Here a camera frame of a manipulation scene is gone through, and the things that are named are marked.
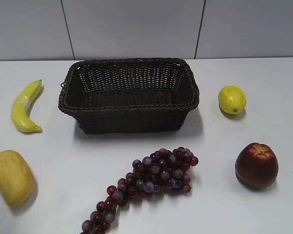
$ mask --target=woven texture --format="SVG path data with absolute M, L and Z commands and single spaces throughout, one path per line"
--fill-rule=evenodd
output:
M 178 58 L 77 62 L 59 97 L 87 134 L 178 130 L 198 104 L 193 73 Z

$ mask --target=apple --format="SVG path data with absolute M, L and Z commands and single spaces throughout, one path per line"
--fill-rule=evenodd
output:
M 235 162 L 238 180 L 251 189 L 263 189 L 272 185 L 278 170 L 278 160 L 272 149 L 259 143 L 246 146 Z

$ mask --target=yellow banana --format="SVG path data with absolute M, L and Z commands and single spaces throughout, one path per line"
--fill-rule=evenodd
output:
M 42 89 L 42 80 L 31 82 L 15 99 L 11 116 L 16 128 L 24 133 L 41 133 L 42 127 L 36 125 L 28 117 L 28 109 Z

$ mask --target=plastic fruit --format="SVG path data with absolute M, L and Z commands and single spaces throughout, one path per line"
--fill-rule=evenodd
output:
M 175 149 L 173 153 L 160 149 L 150 157 L 144 157 L 142 162 L 134 160 L 133 172 L 127 173 L 126 178 L 119 179 L 117 187 L 108 186 L 106 191 L 109 197 L 97 204 L 97 210 L 91 213 L 90 220 L 82 223 L 81 234 L 105 234 L 110 223 L 115 220 L 117 206 L 123 207 L 136 197 L 151 198 L 153 193 L 164 188 L 189 193 L 191 178 L 186 171 L 197 164 L 197 157 L 183 147 Z
M 24 158 L 13 150 L 0 153 L 0 193 L 9 206 L 23 204 L 32 194 L 35 179 Z
M 26 86 L 23 92 L 15 99 L 11 116 L 16 128 L 24 133 L 42 132 L 42 128 L 36 125 L 28 117 L 28 109 L 42 90 L 42 80 L 34 81 Z
M 237 86 L 226 86 L 218 94 L 220 108 L 231 115 L 236 115 L 244 110 L 246 97 Z
M 245 147 L 235 162 L 237 178 L 252 189 L 272 185 L 278 175 L 277 157 L 264 144 L 252 143 Z

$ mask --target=white table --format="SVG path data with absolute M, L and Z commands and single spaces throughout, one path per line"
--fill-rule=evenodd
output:
M 22 154 L 35 174 L 38 195 L 11 210 L 0 195 L 0 234 L 78 234 L 106 188 L 142 159 L 184 146 L 199 158 L 190 196 L 157 196 L 117 215 L 110 234 L 293 234 L 293 58 L 188 60 L 200 89 L 198 109 L 174 133 L 87 136 L 58 110 L 60 83 L 75 61 L 0 62 L 0 152 Z M 44 92 L 31 118 L 42 134 L 17 131 L 15 97 L 33 80 Z M 244 90 L 246 115 L 224 116 L 217 95 L 226 85 Z M 252 192 L 236 179 L 234 163 L 251 142 L 269 145 L 279 162 L 277 182 Z

